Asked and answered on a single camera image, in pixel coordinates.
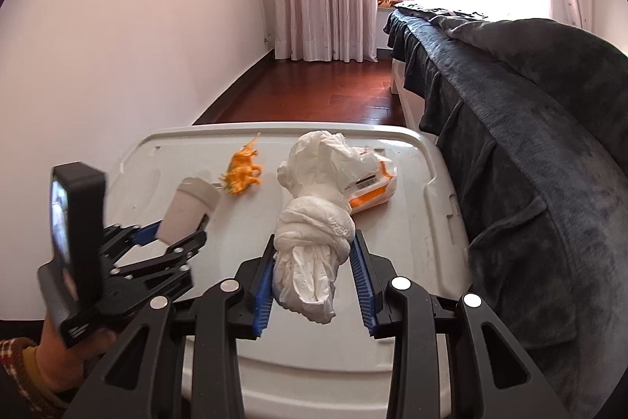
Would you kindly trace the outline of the plaid sleeve forearm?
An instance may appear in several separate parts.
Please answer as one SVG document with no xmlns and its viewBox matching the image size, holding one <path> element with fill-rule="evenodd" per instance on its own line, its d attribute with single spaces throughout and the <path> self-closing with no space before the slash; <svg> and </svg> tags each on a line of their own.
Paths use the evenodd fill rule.
<svg viewBox="0 0 628 419">
<path fill-rule="evenodd" d="M 29 338 L 2 339 L 1 403 L 13 418 L 61 418 L 66 403 L 44 383 L 36 348 Z"/>
</svg>

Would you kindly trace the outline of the left hand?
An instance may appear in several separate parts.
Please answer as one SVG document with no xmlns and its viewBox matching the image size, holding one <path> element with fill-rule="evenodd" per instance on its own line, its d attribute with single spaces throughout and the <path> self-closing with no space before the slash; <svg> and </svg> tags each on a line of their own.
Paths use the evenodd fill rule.
<svg viewBox="0 0 628 419">
<path fill-rule="evenodd" d="M 51 392 L 69 392 L 84 381 L 84 364 L 104 354 L 117 341 L 118 335 L 108 329 L 99 329 L 67 348 L 49 315 L 42 327 L 42 338 L 36 349 L 35 362 L 42 381 Z"/>
</svg>

